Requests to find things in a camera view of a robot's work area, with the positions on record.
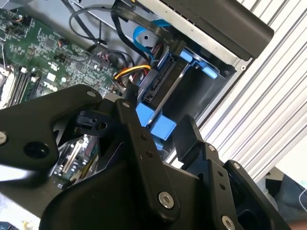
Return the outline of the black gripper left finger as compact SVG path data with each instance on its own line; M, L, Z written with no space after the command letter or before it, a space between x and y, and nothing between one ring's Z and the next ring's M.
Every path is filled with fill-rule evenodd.
M106 145L124 143L123 158L132 170L134 203L148 215L176 219L180 207L153 138L136 113L138 87L124 97L108 98L75 85L0 112L0 191L34 214L50 197L47 181L59 160L59 148L83 134Z

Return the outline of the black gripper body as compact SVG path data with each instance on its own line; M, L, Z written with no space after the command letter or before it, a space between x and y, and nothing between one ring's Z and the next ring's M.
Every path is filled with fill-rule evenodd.
M211 230L204 218L199 177L165 170L177 195L177 218L161 219L145 208L144 196L125 162L102 170L57 195L45 209L42 230Z

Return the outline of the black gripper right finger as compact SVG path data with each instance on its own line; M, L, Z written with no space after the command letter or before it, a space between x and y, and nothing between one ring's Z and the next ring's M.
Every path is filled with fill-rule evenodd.
M213 230L287 230L289 226L245 169L222 163L205 142L193 117L185 115L173 131L182 169L200 179L204 218Z

